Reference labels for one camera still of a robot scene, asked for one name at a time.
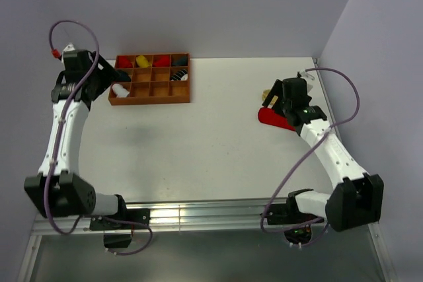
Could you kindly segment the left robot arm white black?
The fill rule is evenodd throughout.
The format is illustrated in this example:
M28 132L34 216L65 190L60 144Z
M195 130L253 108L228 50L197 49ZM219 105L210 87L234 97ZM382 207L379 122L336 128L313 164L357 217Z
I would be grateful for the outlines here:
M81 138L92 103L119 73L96 52L72 50L62 58L65 69L51 91L53 123L47 151L37 175L25 179L24 190L46 219L101 216L120 229L129 220L123 197L98 193L79 173Z

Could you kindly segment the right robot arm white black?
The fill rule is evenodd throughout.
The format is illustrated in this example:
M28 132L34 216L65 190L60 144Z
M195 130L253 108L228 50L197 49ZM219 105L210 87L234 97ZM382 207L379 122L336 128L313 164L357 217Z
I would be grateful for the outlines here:
M300 223L312 215L326 220L336 232L378 222L384 190L381 177L368 174L353 159L332 132L323 110L310 104L307 81L301 77L276 80L262 105L271 102L276 115L287 120L316 154L333 187L331 194L312 189L289 193L288 221Z

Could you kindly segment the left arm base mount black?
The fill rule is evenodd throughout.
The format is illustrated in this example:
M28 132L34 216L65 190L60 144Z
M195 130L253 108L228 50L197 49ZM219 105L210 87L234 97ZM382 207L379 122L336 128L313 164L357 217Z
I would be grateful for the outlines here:
M136 230L146 230L149 233L147 242L140 248L146 249L153 241L153 232L149 227L150 209L128 209L123 220L112 216L93 217L89 230L103 232L103 245L109 252L117 254L135 254L135 251L125 252L133 242Z

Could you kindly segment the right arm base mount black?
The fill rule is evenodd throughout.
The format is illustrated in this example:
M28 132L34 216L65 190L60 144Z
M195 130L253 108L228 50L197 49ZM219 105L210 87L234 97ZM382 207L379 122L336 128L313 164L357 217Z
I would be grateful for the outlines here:
M285 229L285 239L290 244L302 246L310 243L313 233L311 225L322 223L321 217L302 213L299 211L295 197L299 194L310 192L311 189L297 190L288 194L284 203L272 203L260 214L260 229L262 232L270 233L264 228L264 222L268 225L293 225L293 229Z

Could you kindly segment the red santa sock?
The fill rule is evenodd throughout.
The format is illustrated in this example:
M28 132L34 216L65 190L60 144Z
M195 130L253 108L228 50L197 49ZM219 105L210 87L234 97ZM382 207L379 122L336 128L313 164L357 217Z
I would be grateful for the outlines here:
M258 120L260 123L279 127L282 129L295 131L295 128L291 126L287 119L281 115L278 115L271 108L261 107L258 111Z

